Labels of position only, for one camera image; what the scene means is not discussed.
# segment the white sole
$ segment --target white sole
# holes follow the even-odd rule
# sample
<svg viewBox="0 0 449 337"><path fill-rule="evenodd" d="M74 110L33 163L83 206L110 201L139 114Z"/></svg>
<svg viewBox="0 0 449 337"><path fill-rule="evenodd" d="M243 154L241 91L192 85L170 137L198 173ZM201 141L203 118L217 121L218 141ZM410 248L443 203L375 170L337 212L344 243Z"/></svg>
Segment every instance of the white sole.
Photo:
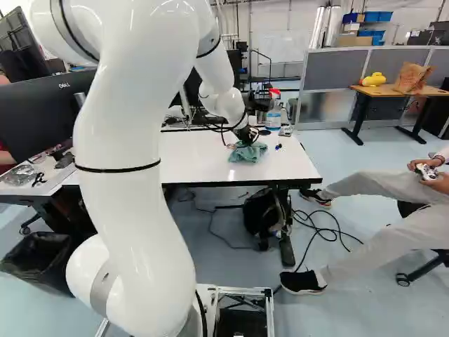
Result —
<svg viewBox="0 0 449 337"><path fill-rule="evenodd" d="M326 206L326 205L320 204L320 203L317 202L314 198L309 198L309 197L306 197L306 196L302 195L301 192L300 192L300 196L301 196L301 198L303 198L304 200L307 200L308 202L313 202L313 203L319 205L320 207L323 207L324 209L331 209L331 208L332 208L332 205Z"/></svg>
<svg viewBox="0 0 449 337"><path fill-rule="evenodd" d="M324 290L322 290L322 291L301 290L301 291L296 292L296 291L291 291L290 289L287 289L286 287L283 286L283 284L281 284L281 286L282 286L283 290L287 291L288 293L291 293L292 295L313 295L313 296L316 296L316 295L321 295L324 292Z"/></svg>

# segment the blue bin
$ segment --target blue bin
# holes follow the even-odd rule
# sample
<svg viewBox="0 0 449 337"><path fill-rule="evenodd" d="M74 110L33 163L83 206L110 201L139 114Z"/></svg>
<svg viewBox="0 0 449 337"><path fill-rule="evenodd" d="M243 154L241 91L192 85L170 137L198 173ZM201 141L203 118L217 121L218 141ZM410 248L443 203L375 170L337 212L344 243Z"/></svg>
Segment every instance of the blue bin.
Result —
<svg viewBox="0 0 449 337"><path fill-rule="evenodd" d="M373 36L373 46L383 46L384 42L380 40L382 40L382 37L376 35Z"/></svg>
<svg viewBox="0 0 449 337"><path fill-rule="evenodd" d="M389 21L391 21L392 16L393 16L393 12L379 12L379 21L389 22Z"/></svg>
<svg viewBox="0 0 449 337"><path fill-rule="evenodd" d="M359 30L358 35L360 37L372 37L374 36L375 30Z"/></svg>
<svg viewBox="0 0 449 337"><path fill-rule="evenodd" d="M375 30L373 36L380 37L380 39L384 38L385 31L384 30Z"/></svg>
<svg viewBox="0 0 449 337"><path fill-rule="evenodd" d="M379 22L380 12L365 12L365 22Z"/></svg>
<svg viewBox="0 0 449 337"><path fill-rule="evenodd" d="M343 15L343 23L351 23L357 21L358 13L349 13Z"/></svg>

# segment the black trash can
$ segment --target black trash can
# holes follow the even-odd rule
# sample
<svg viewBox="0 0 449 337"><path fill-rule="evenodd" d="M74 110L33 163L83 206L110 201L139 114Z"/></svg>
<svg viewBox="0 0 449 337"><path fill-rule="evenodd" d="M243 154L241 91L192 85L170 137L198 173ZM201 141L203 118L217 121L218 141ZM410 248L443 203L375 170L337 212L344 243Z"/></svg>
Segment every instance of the black trash can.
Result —
<svg viewBox="0 0 449 337"><path fill-rule="evenodd" d="M74 297L65 280L65 268L78 245L66 234L31 233L6 254L0 262L0 271L49 293Z"/></svg>

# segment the black monitor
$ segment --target black monitor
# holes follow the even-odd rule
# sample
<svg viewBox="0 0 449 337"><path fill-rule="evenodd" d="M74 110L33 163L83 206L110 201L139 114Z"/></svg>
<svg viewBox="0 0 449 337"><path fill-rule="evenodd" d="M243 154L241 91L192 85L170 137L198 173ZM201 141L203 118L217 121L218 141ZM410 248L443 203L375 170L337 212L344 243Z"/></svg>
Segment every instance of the black monitor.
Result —
<svg viewBox="0 0 449 337"><path fill-rule="evenodd" d="M189 77L187 77L184 83L185 95L187 96L189 105L192 107L203 106L198 98L199 86L202 81L203 80L201 79L195 68L192 68ZM175 98L173 98L170 107L174 105L182 105L181 96L179 93L177 93Z"/></svg>
<svg viewBox="0 0 449 337"><path fill-rule="evenodd" d="M74 94L87 94L94 76L89 70L0 86L0 142L17 163L72 137Z"/></svg>
<svg viewBox="0 0 449 337"><path fill-rule="evenodd" d="M240 85L240 69L241 65L241 51L239 50L230 50L227 51L227 55L229 61L232 66L232 70L234 72L234 86L236 88ZM185 94L187 96L187 100L192 107L202 107L201 101L198 98L199 86L203 80L199 76L198 72L195 68L192 68L189 77L184 83ZM182 105L181 96L179 93L176 94L175 98L173 98L170 106L174 105Z"/></svg>
<svg viewBox="0 0 449 337"><path fill-rule="evenodd" d="M0 18L0 68L11 82L51 74L21 7Z"/></svg>

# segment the white robotic arm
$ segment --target white robotic arm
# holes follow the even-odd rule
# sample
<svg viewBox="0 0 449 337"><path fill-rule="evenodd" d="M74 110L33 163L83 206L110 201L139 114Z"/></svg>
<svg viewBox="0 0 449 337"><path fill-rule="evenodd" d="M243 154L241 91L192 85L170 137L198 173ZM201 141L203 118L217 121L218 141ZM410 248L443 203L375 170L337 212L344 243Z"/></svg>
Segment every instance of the white robotic arm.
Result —
<svg viewBox="0 0 449 337"><path fill-rule="evenodd" d="M159 182L159 134L192 66L203 79L206 109L231 125L240 121L234 132L247 143L253 137L210 5L35 0L31 19L51 53L98 64L74 128L81 192L98 235L70 258L69 287L131 335L176 336L192 309L196 281Z"/></svg>

